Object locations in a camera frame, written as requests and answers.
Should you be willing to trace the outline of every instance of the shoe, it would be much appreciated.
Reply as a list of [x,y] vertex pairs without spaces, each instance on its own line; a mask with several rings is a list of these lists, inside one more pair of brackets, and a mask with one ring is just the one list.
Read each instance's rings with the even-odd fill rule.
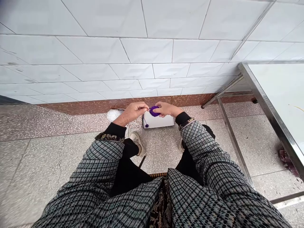
[[139,148],[139,152],[137,154],[137,156],[143,156],[146,151],[144,149],[144,147],[142,146],[142,143],[140,141],[140,138],[139,138],[139,134],[137,132],[132,132],[130,134],[130,139],[138,146]]
[[181,151],[181,152],[184,152],[185,148],[186,148],[186,144],[185,142],[183,141],[183,138],[180,139],[180,143],[178,144],[178,149]]

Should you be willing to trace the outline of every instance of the person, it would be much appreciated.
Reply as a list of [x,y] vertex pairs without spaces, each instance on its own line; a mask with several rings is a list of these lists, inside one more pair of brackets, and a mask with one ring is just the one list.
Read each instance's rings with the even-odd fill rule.
[[176,106],[156,106],[160,117],[171,115],[179,125],[184,152],[176,169],[152,179],[130,160],[144,148],[136,133],[124,139],[125,126],[149,109],[131,103],[95,137],[33,227],[291,227],[209,127]]

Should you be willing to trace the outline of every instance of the black pants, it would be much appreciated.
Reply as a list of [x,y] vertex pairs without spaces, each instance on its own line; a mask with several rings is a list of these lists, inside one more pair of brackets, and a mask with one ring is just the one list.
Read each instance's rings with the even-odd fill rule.
[[[213,134],[210,127],[204,124],[203,126],[215,139],[215,135]],[[123,156],[118,164],[114,185],[110,193],[111,197],[126,193],[138,187],[142,183],[152,181],[152,177],[150,177],[145,171],[141,170],[130,159],[131,157],[137,155],[138,152],[138,146],[135,145],[135,143],[131,139],[125,139]],[[182,174],[192,177],[201,185],[203,184],[202,178],[196,170],[196,164],[193,161],[193,158],[187,147],[185,148],[185,151],[176,169]]]

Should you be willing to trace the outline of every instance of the terrazzo floor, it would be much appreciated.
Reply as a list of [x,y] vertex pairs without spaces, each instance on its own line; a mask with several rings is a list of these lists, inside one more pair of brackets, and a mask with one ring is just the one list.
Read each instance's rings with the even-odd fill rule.
[[[269,200],[304,191],[300,178],[277,155],[279,140],[258,104],[224,104],[255,188]],[[237,162],[217,105],[182,108],[211,127],[216,141]],[[36,221],[56,191],[68,181],[94,137],[109,125],[105,113],[70,116],[35,105],[0,106],[0,227],[27,227]],[[182,153],[177,125],[147,129],[142,169],[175,168]],[[142,157],[133,157],[139,165]],[[280,209],[293,227],[304,226],[304,203]]]

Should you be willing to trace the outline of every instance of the brown tile baseboard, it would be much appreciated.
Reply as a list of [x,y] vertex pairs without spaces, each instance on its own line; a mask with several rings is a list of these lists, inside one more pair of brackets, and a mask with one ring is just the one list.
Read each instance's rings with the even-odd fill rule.
[[[69,115],[85,115],[105,113],[110,109],[125,109],[130,103],[144,101],[148,106],[155,105],[158,101],[167,102],[178,107],[202,105],[207,102],[214,93],[179,95],[166,97],[147,97],[147,98],[128,98],[114,100],[97,100],[97,101],[78,101],[53,104],[38,104],[38,106],[63,112]],[[233,97],[223,97],[223,103],[251,101],[253,95],[240,95]]]

